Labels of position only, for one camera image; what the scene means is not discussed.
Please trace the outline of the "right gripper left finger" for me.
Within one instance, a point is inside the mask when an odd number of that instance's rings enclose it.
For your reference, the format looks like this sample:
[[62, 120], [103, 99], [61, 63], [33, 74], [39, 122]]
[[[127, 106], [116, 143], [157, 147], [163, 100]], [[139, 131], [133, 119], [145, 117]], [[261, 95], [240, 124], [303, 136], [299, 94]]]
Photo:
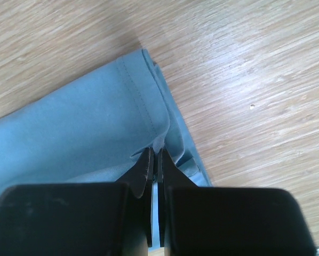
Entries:
[[115, 182], [18, 185], [0, 195], [0, 255], [147, 255], [154, 151]]

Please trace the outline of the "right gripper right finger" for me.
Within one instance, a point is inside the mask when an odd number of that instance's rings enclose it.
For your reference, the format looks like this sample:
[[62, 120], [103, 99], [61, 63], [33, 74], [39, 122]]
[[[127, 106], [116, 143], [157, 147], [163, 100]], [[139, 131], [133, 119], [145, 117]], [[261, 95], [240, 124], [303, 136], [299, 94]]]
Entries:
[[157, 157], [159, 240], [166, 255], [315, 255], [301, 208], [277, 188], [200, 187]]

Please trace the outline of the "blue-grey t shirt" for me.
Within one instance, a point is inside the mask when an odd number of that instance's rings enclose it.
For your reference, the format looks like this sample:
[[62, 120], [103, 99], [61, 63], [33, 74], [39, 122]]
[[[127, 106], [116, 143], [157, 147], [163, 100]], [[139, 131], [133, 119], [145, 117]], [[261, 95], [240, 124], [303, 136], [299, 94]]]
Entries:
[[0, 194], [114, 181], [146, 147], [167, 149], [194, 182], [211, 184], [159, 66], [139, 49], [0, 118]]

